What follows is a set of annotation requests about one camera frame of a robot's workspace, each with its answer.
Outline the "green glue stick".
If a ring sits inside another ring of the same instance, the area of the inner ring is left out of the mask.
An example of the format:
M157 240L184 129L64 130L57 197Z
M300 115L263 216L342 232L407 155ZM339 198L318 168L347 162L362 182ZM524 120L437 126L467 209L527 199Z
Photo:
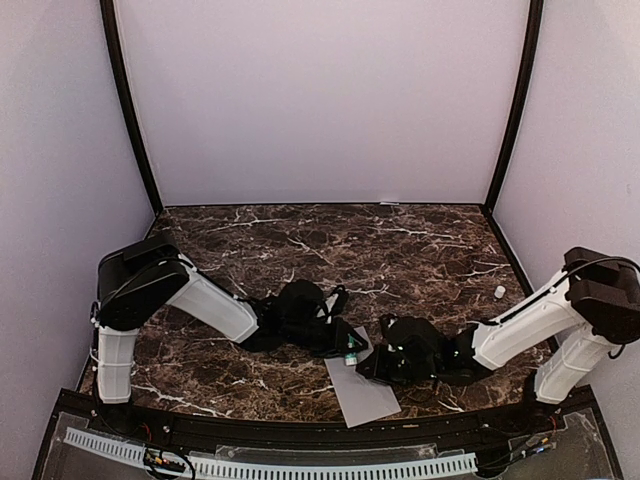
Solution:
M347 341L347 352L344 355L344 364L346 366L355 366L358 363L357 354L361 350L361 342L355 337L349 335Z

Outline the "grey envelope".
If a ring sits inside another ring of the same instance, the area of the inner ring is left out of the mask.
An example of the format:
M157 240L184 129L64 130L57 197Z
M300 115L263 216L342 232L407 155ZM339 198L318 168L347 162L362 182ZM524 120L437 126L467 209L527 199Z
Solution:
M401 412L391 386L364 378L342 357L325 359L333 390L348 428Z

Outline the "white glue stick cap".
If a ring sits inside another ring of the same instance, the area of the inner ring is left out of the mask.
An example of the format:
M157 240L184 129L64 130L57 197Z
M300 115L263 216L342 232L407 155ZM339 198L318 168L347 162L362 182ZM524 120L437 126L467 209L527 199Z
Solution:
M503 286L497 286L494 292L494 296L498 299L502 298L505 294L506 289Z

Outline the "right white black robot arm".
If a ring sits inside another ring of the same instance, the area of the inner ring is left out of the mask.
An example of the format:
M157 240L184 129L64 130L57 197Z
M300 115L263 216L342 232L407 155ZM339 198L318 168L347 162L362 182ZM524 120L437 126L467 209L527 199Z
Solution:
M437 380L468 386L566 332L558 350L533 373L531 396L511 410L511 426L530 434L547 420L549 405L564 401L602 359L615 359L638 341L639 265L574 247L539 290L454 337L422 318L390 315L380 323L385 342L359 362L356 371L390 385Z

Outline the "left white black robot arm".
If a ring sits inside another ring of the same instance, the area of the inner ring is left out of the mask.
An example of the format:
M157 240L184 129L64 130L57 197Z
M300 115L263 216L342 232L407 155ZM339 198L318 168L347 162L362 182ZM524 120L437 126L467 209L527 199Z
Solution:
M97 268L91 322L97 331L94 385L101 417L120 436L141 427L128 404L139 330L163 306L181 310L250 352L292 344L319 358L354 359L369 347L342 313L346 288L329 294L308 280L287 283L277 295L241 298L212 280L159 234L103 257Z

